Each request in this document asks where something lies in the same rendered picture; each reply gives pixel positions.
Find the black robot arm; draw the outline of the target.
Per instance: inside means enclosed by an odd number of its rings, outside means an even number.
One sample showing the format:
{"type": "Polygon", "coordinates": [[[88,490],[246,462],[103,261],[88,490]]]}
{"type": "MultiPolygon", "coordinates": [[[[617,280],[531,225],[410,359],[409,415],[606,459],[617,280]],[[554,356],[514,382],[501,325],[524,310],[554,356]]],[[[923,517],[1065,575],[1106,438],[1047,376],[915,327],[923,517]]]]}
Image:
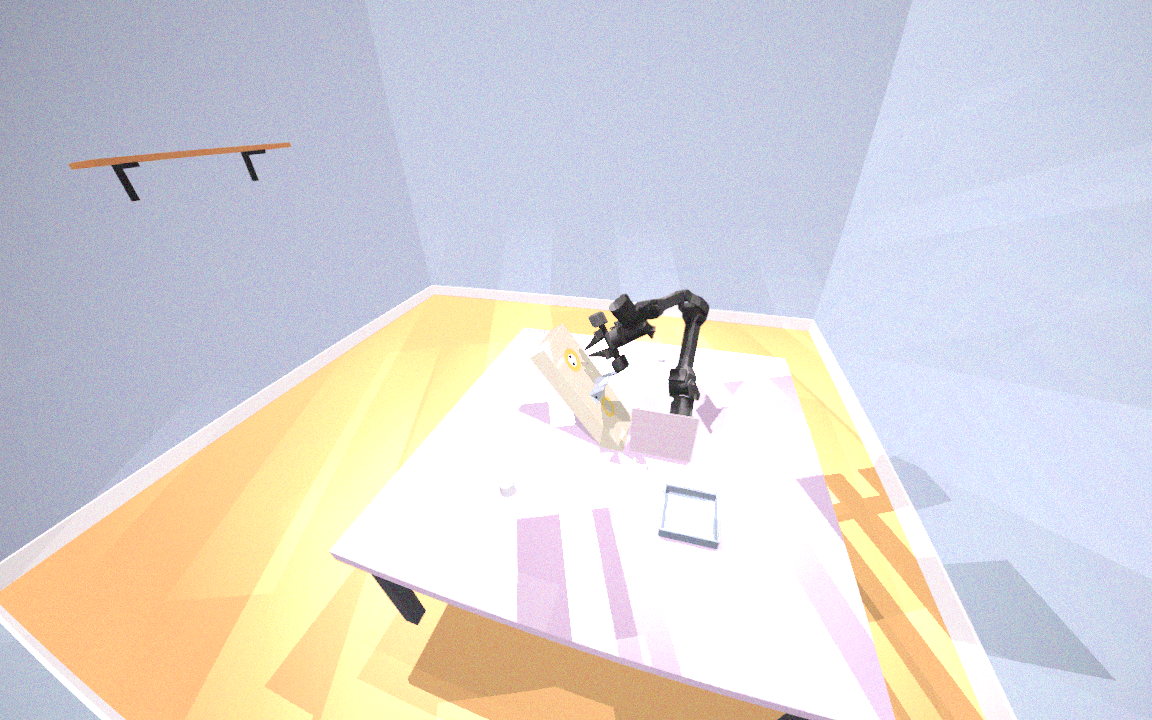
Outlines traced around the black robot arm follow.
{"type": "Polygon", "coordinates": [[[694,414],[694,400],[699,401],[700,399],[694,373],[694,358],[700,327],[708,317],[708,303],[687,289],[674,291],[655,300],[639,301],[635,304],[627,293],[621,294],[609,306],[611,313],[617,319],[614,323],[615,326],[611,327],[611,329],[624,324],[626,334],[632,341],[646,334],[653,339],[655,326],[647,323],[647,320],[660,317],[664,314],[665,309],[675,305],[682,312],[685,327],[680,347],[677,366],[670,369],[668,378],[668,397],[673,397],[669,414],[691,417],[694,414]]]}

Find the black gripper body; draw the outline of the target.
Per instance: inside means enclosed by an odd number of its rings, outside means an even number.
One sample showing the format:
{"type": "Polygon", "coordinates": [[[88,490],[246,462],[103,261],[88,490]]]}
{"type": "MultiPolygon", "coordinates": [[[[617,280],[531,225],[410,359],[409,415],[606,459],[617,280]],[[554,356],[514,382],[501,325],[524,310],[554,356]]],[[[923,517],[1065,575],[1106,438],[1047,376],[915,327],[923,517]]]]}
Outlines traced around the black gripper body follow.
{"type": "Polygon", "coordinates": [[[608,321],[602,312],[597,312],[594,314],[589,316],[589,320],[594,328],[599,327],[599,329],[596,331],[597,336],[599,339],[604,338],[606,343],[608,344],[609,349],[606,353],[608,354],[609,358],[611,357],[615,358],[615,361],[612,361],[612,366],[614,367],[615,372],[616,373],[621,372],[626,367],[628,367],[629,363],[626,359],[626,355],[623,354],[620,356],[617,351],[619,347],[632,342],[632,340],[629,339],[626,334],[624,324],[617,326],[614,329],[608,331],[605,326],[605,324],[608,321]]]}

